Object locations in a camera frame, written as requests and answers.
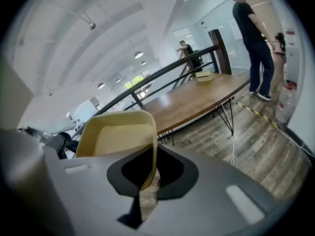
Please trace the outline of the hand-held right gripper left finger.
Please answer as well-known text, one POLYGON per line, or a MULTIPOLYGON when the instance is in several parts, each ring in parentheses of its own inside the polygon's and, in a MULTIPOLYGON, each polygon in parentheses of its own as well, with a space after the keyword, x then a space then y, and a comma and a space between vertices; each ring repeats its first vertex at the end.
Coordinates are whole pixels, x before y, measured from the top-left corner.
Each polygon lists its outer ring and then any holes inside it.
POLYGON ((0 235, 156 236, 139 198, 118 194, 107 179, 112 163, 145 150, 60 160, 54 148, 0 130, 0 235))

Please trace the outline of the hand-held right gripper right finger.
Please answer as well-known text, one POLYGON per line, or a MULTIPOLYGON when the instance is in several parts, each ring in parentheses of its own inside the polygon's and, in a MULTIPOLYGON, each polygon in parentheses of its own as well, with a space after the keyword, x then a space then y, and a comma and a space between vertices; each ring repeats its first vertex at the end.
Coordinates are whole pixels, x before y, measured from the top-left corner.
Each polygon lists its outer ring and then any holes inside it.
POLYGON ((157 205, 142 223, 151 236, 267 236, 290 209, 222 160, 159 145, 157 205))

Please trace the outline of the black office chair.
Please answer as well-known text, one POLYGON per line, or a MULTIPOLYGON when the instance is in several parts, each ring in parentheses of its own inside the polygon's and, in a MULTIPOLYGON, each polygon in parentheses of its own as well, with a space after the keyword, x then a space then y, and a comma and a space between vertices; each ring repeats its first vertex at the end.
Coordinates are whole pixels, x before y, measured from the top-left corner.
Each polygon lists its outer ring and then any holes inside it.
POLYGON ((59 149, 57 152, 58 157, 59 157, 59 159, 68 159, 65 152, 69 150, 75 154, 77 151, 77 147, 78 147, 79 142, 76 140, 72 140, 71 136, 66 132, 61 132, 58 135, 63 138, 62 148, 59 149))

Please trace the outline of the yellow black floor tape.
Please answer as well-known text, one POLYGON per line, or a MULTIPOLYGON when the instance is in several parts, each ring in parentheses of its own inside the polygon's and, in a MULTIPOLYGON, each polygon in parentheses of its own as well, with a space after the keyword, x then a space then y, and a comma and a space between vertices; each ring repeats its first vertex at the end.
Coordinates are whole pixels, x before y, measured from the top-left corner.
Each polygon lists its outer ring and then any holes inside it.
POLYGON ((243 105, 243 104, 241 104, 241 103, 239 103, 239 102, 236 102, 236 101, 234 101, 234 100, 233 100, 232 102, 235 103, 235 104, 237 104, 237 105, 240 106, 240 107, 243 107, 243 108, 247 109, 248 111, 251 111, 251 112, 255 113, 257 116, 259 116, 259 117, 263 118, 264 120, 266 120, 269 124, 271 124, 272 126, 274 126, 276 129, 280 130, 280 128, 278 127, 278 125, 277 125, 275 122, 273 122, 271 119, 269 119, 268 117, 266 117, 265 115, 263 115, 263 114, 261 114, 261 113, 255 111, 255 110, 253 110, 253 109, 251 109, 251 108, 249 108, 249 107, 247 107, 247 106, 245 106, 245 105, 243 105))

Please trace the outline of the wooden table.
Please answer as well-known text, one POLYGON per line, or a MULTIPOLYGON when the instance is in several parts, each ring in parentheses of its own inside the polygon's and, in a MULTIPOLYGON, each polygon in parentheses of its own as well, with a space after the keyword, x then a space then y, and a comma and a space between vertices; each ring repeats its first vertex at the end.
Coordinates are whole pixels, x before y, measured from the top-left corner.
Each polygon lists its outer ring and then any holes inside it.
POLYGON ((211 78, 204 82, 194 78, 143 106, 155 119, 157 134, 174 130, 211 111, 249 83, 245 76, 214 73, 211 78))

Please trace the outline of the large clear water bottle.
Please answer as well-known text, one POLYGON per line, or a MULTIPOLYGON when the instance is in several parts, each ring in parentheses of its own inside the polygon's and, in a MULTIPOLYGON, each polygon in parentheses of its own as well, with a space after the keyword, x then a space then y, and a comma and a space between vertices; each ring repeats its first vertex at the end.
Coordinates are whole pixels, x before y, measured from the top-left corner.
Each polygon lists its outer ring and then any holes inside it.
POLYGON ((280 92, 275 110, 275 117, 278 122, 287 123, 290 119, 294 109, 296 89, 297 84, 295 82, 286 80, 286 83, 280 92))

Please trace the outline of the black metal railing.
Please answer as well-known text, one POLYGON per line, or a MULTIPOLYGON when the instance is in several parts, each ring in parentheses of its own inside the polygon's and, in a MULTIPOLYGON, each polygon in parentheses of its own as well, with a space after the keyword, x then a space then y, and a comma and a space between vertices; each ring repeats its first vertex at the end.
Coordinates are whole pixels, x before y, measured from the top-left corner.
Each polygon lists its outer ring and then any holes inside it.
MULTIPOLYGON (((110 101, 107 105, 105 105, 101 110, 99 110, 96 114, 94 114, 92 117, 96 117, 98 115, 102 115, 103 113, 105 113, 108 109, 110 109, 111 107, 113 107, 114 105, 116 105, 117 103, 119 103, 120 101, 124 100, 126 97, 128 97, 129 95, 135 93, 135 91, 137 91, 139 88, 141 88, 142 86, 148 84, 151 81, 155 81, 157 78, 161 77, 162 75, 164 75, 165 73, 168 73, 174 69, 176 69, 177 67, 185 64, 187 62, 190 62, 192 59, 203 56, 205 54, 210 53, 212 56, 214 56, 214 51, 219 50, 220 47, 219 45, 214 45, 208 48, 205 48, 201 51, 195 52, 194 54, 188 55, 182 59, 179 59, 169 65, 167 65, 166 67, 158 70, 157 72, 153 73, 152 75, 150 75, 149 77, 145 78, 144 80, 142 80, 141 82, 137 83, 135 86, 132 86, 130 89, 124 91, 122 94, 120 94, 119 96, 117 96, 116 98, 114 98, 112 101, 110 101)), ((176 82, 177 80, 181 79, 183 76, 178 77, 177 79, 171 81, 168 84, 165 84, 165 86, 162 86, 161 88, 159 88, 157 91, 160 91, 160 89, 163 89, 171 84, 173 84, 174 82, 176 82)), ((147 97, 150 97, 152 94, 155 94, 156 92, 152 92, 151 94, 148 94, 147 97)), ((138 97, 136 96, 135 98, 135 103, 131 104, 129 107, 134 106, 134 105, 139 105, 142 106, 143 104, 141 103, 142 99, 139 100, 138 97)), ((77 138, 79 135, 81 135, 83 133, 83 129, 85 127, 85 125, 87 124, 87 122, 80 128, 78 129, 78 131, 71 137, 72 139, 77 138)))

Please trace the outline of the white cabinet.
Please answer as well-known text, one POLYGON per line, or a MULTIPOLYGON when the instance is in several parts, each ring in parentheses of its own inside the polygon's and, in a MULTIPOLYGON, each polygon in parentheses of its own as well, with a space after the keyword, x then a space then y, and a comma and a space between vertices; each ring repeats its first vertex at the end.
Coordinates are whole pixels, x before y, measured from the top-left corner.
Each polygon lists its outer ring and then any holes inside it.
POLYGON ((284 39, 287 79, 297 83, 299 73, 299 45, 297 44, 295 30, 286 28, 284 30, 284 39))

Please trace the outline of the brown wooden post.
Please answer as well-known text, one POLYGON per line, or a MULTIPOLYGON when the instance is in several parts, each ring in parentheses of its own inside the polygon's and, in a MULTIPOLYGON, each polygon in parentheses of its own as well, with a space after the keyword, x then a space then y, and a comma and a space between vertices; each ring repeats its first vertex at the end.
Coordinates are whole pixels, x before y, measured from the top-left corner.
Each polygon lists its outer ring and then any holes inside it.
POLYGON ((222 74, 228 74, 231 75, 231 66, 230 61, 228 58, 227 50, 223 41, 223 38, 221 36, 221 33, 218 29, 213 29, 208 32, 213 45, 218 45, 219 48, 216 50, 218 62, 220 65, 220 72, 222 74))

